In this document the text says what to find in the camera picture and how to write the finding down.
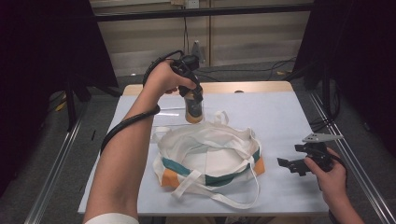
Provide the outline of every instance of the sleeve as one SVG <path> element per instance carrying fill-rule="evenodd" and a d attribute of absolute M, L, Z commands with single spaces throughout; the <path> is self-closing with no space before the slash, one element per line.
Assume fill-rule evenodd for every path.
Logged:
<path fill-rule="evenodd" d="M 139 224 L 134 217 L 120 213 L 106 213 L 93 217 L 85 224 Z"/>

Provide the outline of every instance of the orange trim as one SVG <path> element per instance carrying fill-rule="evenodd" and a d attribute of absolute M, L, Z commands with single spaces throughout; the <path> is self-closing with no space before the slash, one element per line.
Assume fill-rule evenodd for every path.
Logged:
<path fill-rule="evenodd" d="M 260 157 L 257 160 L 256 165 L 254 166 L 253 170 L 254 170 L 254 172 L 256 172 L 256 175 L 260 175 L 265 172 L 264 160 L 262 159 L 262 157 Z"/>
<path fill-rule="evenodd" d="M 174 188 L 177 188 L 178 185 L 178 179 L 177 179 L 177 173 L 175 171 L 165 169 L 163 171 L 163 181 L 161 183 L 161 186 L 172 186 Z"/>

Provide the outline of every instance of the bottle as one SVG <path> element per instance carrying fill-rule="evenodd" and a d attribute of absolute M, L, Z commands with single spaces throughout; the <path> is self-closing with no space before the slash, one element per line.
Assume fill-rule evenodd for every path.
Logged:
<path fill-rule="evenodd" d="M 189 123 L 198 123 L 204 118 L 202 101 L 194 100 L 192 91 L 189 91 L 184 96 L 184 102 L 186 103 L 186 121 Z"/>

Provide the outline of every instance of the aluminum rail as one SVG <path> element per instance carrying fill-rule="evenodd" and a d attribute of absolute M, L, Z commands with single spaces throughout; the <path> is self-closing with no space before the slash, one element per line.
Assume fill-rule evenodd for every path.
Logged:
<path fill-rule="evenodd" d="M 323 103 L 321 102 L 318 94 L 315 92 L 311 92 L 310 97 L 322 119 L 327 119 L 327 114 L 322 107 Z M 331 134 L 342 135 L 334 122 L 329 123 L 327 128 Z M 335 143 L 340 148 L 341 154 L 343 155 L 346 164 L 358 180 L 361 188 L 363 189 L 364 193 L 366 194 L 368 200 L 372 204 L 382 223 L 396 223 L 395 216 L 390 211 L 386 201 L 384 200 L 379 190 L 375 187 L 370 177 L 362 168 L 351 147 L 347 143 L 347 140 L 345 138 L 338 139 L 335 140 Z"/>
<path fill-rule="evenodd" d="M 293 5 L 271 5 L 271 6 L 260 6 L 260 7 L 209 7 L 209 8 L 189 8 L 189 9 L 174 9 L 174 10 L 161 10 L 161 11 L 128 12 L 128 13 L 103 13 L 92 16 L 50 18 L 46 20 L 57 21 L 57 22 L 133 21 L 133 20 L 147 20 L 147 19 L 329 10 L 339 7 L 341 7 L 341 4 L 334 1 L 330 3 L 320 3 L 320 4 L 306 3 L 306 4 L 293 4 Z"/>
<path fill-rule="evenodd" d="M 49 172 L 47 180 L 43 188 L 41 189 L 40 194 L 35 199 L 35 203 L 33 204 L 27 218 L 25 219 L 25 224 L 40 223 L 41 218 L 43 217 L 44 212 L 47 208 L 47 205 L 50 202 L 50 197 L 55 189 L 56 182 L 61 175 L 62 168 L 64 167 L 64 162 L 66 161 L 67 155 L 69 154 L 69 151 L 76 139 L 79 127 L 81 125 L 81 119 L 84 117 L 87 111 L 88 104 L 89 102 L 83 104 L 80 116 L 78 116 L 79 119 L 73 126 L 72 130 L 67 133 L 64 139 L 64 143 L 62 144 L 62 147 L 58 153 L 58 157 L 56 158 L 55 163 L 52 165 L 52 168 Z"/>

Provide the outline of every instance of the wooden edge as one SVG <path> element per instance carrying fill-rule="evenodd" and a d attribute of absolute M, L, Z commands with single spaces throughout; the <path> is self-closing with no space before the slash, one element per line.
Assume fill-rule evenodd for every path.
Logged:
<path fill-rule="evenodd" d="M 288 81 L 254 81 L 254 82 L 203 82 L 205 93 L 234 93 L 242 92 L 268 92 L 268 91 L 293 91 Z M 122 95 L 138 95 L 143 85 L 134 84 L 125 87 Z"/>

